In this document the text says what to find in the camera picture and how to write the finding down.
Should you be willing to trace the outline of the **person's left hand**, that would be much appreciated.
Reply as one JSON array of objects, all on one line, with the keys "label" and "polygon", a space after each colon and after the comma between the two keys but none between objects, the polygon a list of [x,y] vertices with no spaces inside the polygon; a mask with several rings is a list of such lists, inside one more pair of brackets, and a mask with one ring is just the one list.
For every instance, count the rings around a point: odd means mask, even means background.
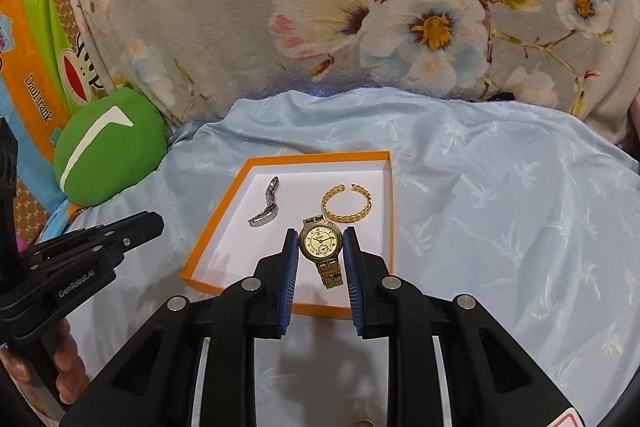
[{"label": "person's left hand", "polygon": [[[88,387],[90,378],[84,362],[78,355],[77,343],[70,333],[70,323],[66,319],[62,320],[53,327],[51,335],[53,341],[50,357],[58,369],[58,378],[56,379],[58,397],[62,403],[71,405]],[[30,383],[32,373],[30,373],[27,363],[14,355],[8,348],[1,349],[1,362],[27,402],[36,411],[52,418],[53,413],[34,392]]]}]

